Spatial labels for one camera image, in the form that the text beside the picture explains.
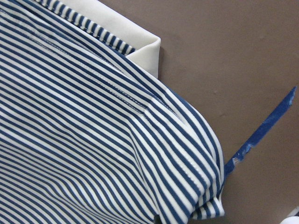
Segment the navy white striped polo shirt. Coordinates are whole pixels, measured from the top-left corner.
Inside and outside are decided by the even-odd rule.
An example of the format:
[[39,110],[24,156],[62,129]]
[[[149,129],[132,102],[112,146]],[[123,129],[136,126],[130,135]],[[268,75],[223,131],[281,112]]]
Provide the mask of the navy white striped polo shirt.
[[217,137],[132,52],[58,0],[1,1],[1,223],[224,215]]

